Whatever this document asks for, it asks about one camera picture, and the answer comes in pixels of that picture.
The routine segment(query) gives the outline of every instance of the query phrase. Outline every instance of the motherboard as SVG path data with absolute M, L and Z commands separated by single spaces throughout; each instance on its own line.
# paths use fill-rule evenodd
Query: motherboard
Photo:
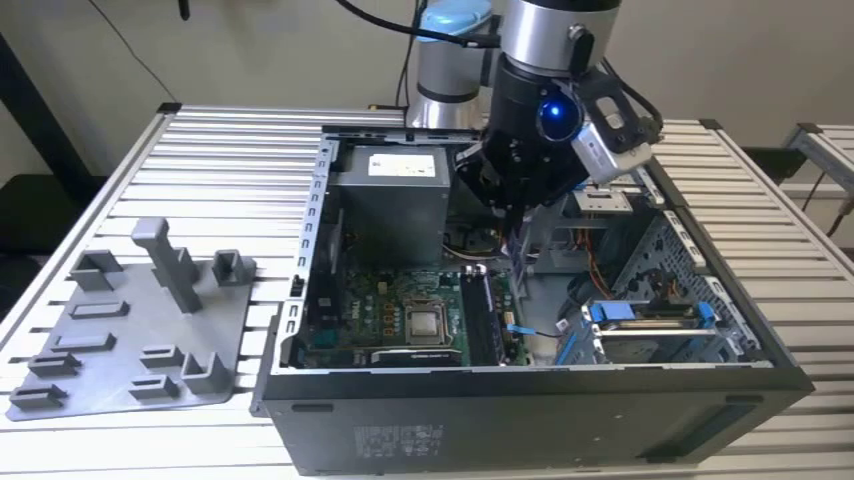
M 301 334 L 307 365 L 468 366 L 472 357 L 478 363 L 480 345 L 491 342 L 492 332 L 499 361 L 523 364 L 523 340 L 506 330 L 519 318 L 507 274 L 483 275 L 484 288 L 474 294 L 472 278 L 453 271 L 349 270 L 340 323 L 312 326 Z

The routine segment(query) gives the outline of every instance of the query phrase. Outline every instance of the power supply label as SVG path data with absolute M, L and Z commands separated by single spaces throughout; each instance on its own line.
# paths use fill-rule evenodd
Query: power supply label
M 371 177 L 428 177 L 436 176 L 432 155 L 400 155 L 375 153 L 368 160 Z

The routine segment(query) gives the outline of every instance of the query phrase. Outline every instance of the label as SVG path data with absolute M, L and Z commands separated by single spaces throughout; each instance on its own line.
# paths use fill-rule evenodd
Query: label
M 435 457 L 444 425 L 355 427 L 356 455 L 361 458 Z
M 368 176 L 432 178 L 436 176 L 432 155 L 375 153 L 368 160 Z

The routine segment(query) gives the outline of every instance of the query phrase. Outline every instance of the side panel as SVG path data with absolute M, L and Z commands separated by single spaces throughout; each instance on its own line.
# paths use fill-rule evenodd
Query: side panel
M 671 392 L 280 400 L 267 408 L 300 474 L 323 475 L 632 465 L 675 453 L 694 463 L 788 401 Z

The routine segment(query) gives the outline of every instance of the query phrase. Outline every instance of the slotted aluminum surface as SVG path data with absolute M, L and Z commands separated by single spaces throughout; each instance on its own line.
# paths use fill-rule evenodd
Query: slotted aluminum surface
M 141 216 L 167 216 L 173 245 L 188 247 L 193 257 L 239 248 L 259 261 L 237 392 L 228 403 L 200 408 L 24 423 L 0 416 L 0 473 L 33 480 L 296 478 L 272 424 L 252 418 L 247 410 L 272 302 L 285 297 L 320 125 L 400 121 L 397 113 L 188 106 L 177 115 L 155 119 L 0 324 L 0 338 L 6 338 L 0 350 L 0 410 L 25 375 L 21 361 L 39 351 L 71 295 L 73 285 L 64 278 L 79 252 L 85 247 L 109 248 L 120 261 L 143 261 L 128 238 Z M 658 158 L 815 381 L 816 392 L 696 467 L 436 478 L 854 477 L 851 266 L 814 227 L 803 224 L 724 135 L 694 121 L 668 122 L 666 134 L 666 142 L 655 147 Z
M 800 124 L 787 146 L 803 152 L 848 196 L 854 194 L 854 126 Z

